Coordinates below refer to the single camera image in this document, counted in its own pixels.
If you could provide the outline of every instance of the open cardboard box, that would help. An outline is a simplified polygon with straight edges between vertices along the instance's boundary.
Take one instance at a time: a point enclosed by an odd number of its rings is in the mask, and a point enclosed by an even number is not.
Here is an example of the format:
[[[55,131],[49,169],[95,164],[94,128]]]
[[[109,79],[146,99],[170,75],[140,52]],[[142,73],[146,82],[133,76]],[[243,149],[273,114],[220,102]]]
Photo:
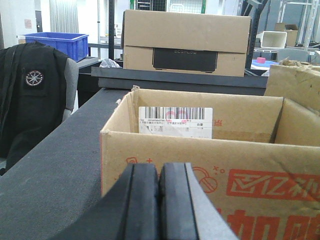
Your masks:
[[[213,139],[138,133],[148,106],[213,108]],[[320,118],[290,99],[137,89],[100,139],[102,195],[128,163],[191,162],[240,239],[319,239]]]

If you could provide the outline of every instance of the cardboard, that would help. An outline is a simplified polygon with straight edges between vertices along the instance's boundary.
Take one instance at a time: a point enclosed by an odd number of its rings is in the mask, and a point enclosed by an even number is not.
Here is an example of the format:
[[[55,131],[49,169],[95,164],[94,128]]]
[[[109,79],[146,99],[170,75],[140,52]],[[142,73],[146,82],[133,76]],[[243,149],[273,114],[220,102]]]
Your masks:
[[[123,22],[125,69],[244,76],[250,17],[126,10]]]
[[[320,116],[320,72],[311,65],[272,65],[265,96],[283,96]]]
[[[277,22],[274,26],[275,31],[286,32],[286,42],[288,47],[294,47],[297,42],[298,26],[295,24],[286,24],[283,22]]]
[[[139,106],[213,108],[213,139],[137,133]],[[100,133],[102,194],[128,163],[152,163],[160,173],[166,162],[191,162],[240,239],[319,239],[316,117],[283,97],[135,90]]]

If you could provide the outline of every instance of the embroidered patch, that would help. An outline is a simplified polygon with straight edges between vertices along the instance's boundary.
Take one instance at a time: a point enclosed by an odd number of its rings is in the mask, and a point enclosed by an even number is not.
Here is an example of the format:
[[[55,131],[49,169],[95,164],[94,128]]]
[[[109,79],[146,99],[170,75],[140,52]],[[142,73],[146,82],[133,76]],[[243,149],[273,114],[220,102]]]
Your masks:
[[[37,86],[44,80],[44,75],[38,70],[32,70],[25,76],[25,83],[31,87]]]

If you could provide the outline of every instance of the barcode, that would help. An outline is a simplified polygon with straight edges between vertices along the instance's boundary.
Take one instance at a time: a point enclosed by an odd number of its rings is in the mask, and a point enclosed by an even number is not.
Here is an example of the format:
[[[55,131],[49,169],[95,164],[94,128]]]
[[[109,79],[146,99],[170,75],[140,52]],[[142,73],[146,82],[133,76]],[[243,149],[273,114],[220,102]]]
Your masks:
[[[163,107],[146,106],[144,109],[146,119],[190,119],[204,120],[204,107]]]

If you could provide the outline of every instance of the black strap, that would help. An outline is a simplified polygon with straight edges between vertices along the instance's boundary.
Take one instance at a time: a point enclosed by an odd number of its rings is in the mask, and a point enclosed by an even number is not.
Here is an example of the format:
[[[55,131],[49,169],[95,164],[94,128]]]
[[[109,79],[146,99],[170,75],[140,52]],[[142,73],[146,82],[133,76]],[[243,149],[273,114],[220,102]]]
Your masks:
[[[26,44],[18,44],[10,47],[5,54],[4,79],[2,86],[2,102],[0,112],[0,138],[8,116],[14,85],[17,77],[17,69],[21,54]]]

